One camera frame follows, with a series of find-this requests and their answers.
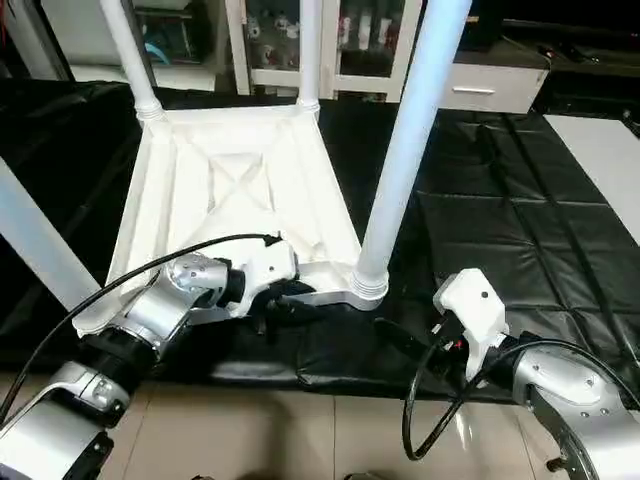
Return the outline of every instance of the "drawer handle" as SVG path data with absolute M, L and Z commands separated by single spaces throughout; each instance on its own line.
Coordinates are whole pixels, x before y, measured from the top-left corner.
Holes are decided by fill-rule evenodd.
M 495 90 L 490 88 L 475 88 L 475 87 L 453 87 L 454 93 L 474 93 L 476 95 L 493 95 Z

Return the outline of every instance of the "glass cabinet door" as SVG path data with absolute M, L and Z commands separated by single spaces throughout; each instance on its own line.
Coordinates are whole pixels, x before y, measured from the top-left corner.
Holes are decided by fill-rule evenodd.
M 299 0 L 246 0 L 248 62 L 252 69 L 297 71 Z
M 158 85 L 214 90 L 224 70 L 226 16 L 221 0 L 133 0 Z
M 333 31 L 323 27 L 321 96 L 350 92 L 399 101 L 421 6 L 422 0 L 325 2 L 324 24 L 333 24 Z
M 390 77 L 404 0 L 342 0 L 336 73 Z

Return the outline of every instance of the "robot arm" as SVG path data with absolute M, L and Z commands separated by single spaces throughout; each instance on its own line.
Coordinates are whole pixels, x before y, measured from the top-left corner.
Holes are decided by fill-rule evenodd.
M 97 477 L 113 428 L 149 371 L 176 343 L 197 306 L 216 320 L 246 315 L 269 285 L 291 280 L 295 255 L 278 242 L 241 270 L 188 254 L 166 264 L 98 335 L 83 339 L 79 356 L 0 431 L 0 478 Z
M 434 304 L 462 324 L 467 381 L 501 352 L 533 340 L 508 335 L 504 305 L 478 269 L 450 277 Z M 617 385 L 594 365 L 558 348 L 536 347 L 504 362 L 489 379 L 511 390 L 558 443 L 562 456 L 547 463 L 550 470 L 565 469 L 571 480 L 640 477 L 640 424 L 622 404 Z

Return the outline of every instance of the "black cable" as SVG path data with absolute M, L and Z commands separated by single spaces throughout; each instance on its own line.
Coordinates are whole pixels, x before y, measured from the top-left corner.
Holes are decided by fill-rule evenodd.
M 80 302 L 73 310 L 71 310 L 67 314 L 66 317 L 64 317 L 55 327 L 53 327 L 53 329 L 47 334 L 46 337 L 44 337 L 44 339 L 38 344 L 36 349 L 33 351 L 31 356 L 27 360 L 27 362 L 24 364 L 24 367 L 22 367 L 22 370 L 20 371 L 20 373 L 18 374 L 16 379 L 11 384 L 11 387 L 9 388 L 9 391 L 7 392 L 7 395 L 4 398 L 4 401 L 2 402 L 2 405 L 0 406 L 0 425 L 4 425 L 4 421 L 7 418 L 7 414 L 9 413 L 9 409 L 11 408 L 11 405 L 13 404 L 13 402 L 16 399 L 16 396 L 18 395 L 18 392 L 20 391 L 20 387 L 22 387 L 25 379 L 27 378 L 27 374 L 29 373 L 29 369 L 31 368 L 31 365 L 33 364 L 35 358 L 44 349 L 44 347 L 47 345 L 49 340 L 51 340 L 51 338 L 53 338 L 53 336 L 64 325 L 66 325 L 67 322 L 69 322 L 74 317 L 76 317 L 77 315 L 82 313 L 85 309 L 87 309 L 88 307 L 93 305 L 95 302 L 100 300 L 107 293 L 115 290 L 116 288 L 118 288 L 123 283 L 131 280 L 133 277 L 136 277 L 136 276 L 140 275 L 141 273 L 144 273 L 144 272 L 146 272 L 148 270 L 151 270 L 151 269 L 153 269 L 155 267 L 158 267 L 158 266 L 160 266 L 160 265 L 162 265 L 162 264 L 164 264 L 166 262 L 170 262 L 171 260 L 174 260 L 174 259 L 176 259 L 178 257 L 181 257 L 182 255 L 186 255 L 188 253 L 193 253 L 193 252 L 195 252 L 197 250 L 201 250 L 203 248 L 210 247 L 212 245 L 217 245 L 219 243 L 224 243 L 224 242 L 231 242 L 231 241 L 234 241 L 234 240 L 247 240 L 247 239 L 264 240 L 265 243 L 267 243 L 267 244 L 275 243 L 278 240 L 280 240 L 279 238 L 274 237 L 272 235 L 266 235 L 266 234 L 260 234 L 260 233 L 242 233 L 242 234 L 237 234 L 237 235 L 227 235 L 225 237 L 214 238 L 212 240 L 207 240 L 205 242 L 197 243 L 196 245 L 192 245 L 190 247 L 183 248 L 181 250 L 178 250 L 176 252 L 170 253 L 168 255 L 164 255 L 164 256 L 162 256 L 160 258 L 156 258 L 155 260 L 152 260 L 149 263 L 146 263 L 146 264 L 142 265 L 141 267 L 136 268 L 135 270 L 132 270 L 132 271 L 130 271 L 128 273 L 125 273 L 121 277 L 118 277 L 117 279 L 115 279 L 113 282 L 109 283 L 108 285 L 105 285 L 103 288 L 98 290 L 96 293 L 94 293 L 90 297 L 88 297 L 85 300 L 83 300 L 82 302 Z
M 517 355 L 520 352 L 528 350 L 530 348 L 536 347 L 560 347 L 574 353 L 577 353 L 583 358 L 586 358 L 591 363 L 593 363 L 596 367 L 602 370 L 607 376 L 613 380 L 613 382 L 629 397 L 629 399 L 635 404 L 635 407 L 640 410 L 640 401 L 633 394 L 631 389 L 622 381 L 620 377 L 616 375 L 616 373 L 609 367 L 606 363 L 600 360 L 598 357 L 584 350 L 570 342 L 565 342 L 563 340 L 554 340 L 554 339 L 541 339 L 534 340 L 529 343 L 523 343 L 521 345 L 516 345 L 508 350 L 502 352 L 496 359 L 491 362 L 489 365 L 482 367 L 482 369 L 471 379 L 471 381 L 462 389 L 462 391 L 458 394 L 456 399 L 453 401 L 449 409 L 446 413 L 440 418 L 440 421 L 435 426 L 435 428 L 431 431 L 429 436 L 425 439 L 425 441 L 418 447 L 418 449 L 414 452 L 413 446 L 411 444 L 411 417 L 413 414 L 413 407 L 416 400 L 416 392 L 418 390 L 418 386 L 420 384 L 420 380 L 422 378 L 422 371 L 426 367 L 429 358 L 433 355 L 433 352 L 436 351 L 437 346 L 432 346 L 427 353 L 423 356 L 420 361 L 420 368 L 416 371 L 416 375 L 411 382 L 411 388 L 409 390 L 409 394 L 405 399 L 404 410 L 402 414 L 402 444 L 404 446 L 405 453 L 410 460 L 420 460 L 423 458 L 436 443 L 442 432 L 444 432 L 447 425 L 451 422 L 454 415 L 460 409 L 462 404 L 467 400 L 471 392 L 478 386 L 480 382 L 486 379 L 487 375 L 493 370 L 500 362 L 503 362 L 507 358 Z

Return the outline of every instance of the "white cabinet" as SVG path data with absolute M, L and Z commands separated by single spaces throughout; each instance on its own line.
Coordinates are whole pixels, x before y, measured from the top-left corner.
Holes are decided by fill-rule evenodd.
M 454 63 L 441 108 L 527 113 L 547 70 Z
M 320 97 L 400 101 L 420 0 L 325 0 Z M 297 87 L 299 0 L 226 0 L 238 93 Z

